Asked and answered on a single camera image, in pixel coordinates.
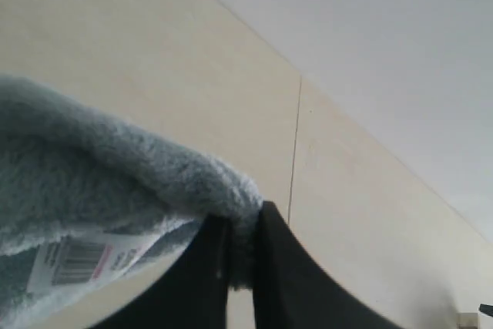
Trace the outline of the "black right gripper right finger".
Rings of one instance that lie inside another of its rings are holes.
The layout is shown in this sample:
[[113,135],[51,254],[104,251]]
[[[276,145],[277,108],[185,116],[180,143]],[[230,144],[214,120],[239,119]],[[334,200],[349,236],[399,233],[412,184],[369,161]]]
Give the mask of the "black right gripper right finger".
[[257,328],[397,328],[342,288],[305,250],[275,203],[263,202],[254,237]]

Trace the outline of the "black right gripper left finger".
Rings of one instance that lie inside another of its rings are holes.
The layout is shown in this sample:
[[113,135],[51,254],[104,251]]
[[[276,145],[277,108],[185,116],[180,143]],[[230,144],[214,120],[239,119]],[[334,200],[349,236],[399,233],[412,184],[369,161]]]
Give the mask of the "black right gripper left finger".
[[207,217],[178,260],[152,286],[96,329],[226,327],[230,222]]

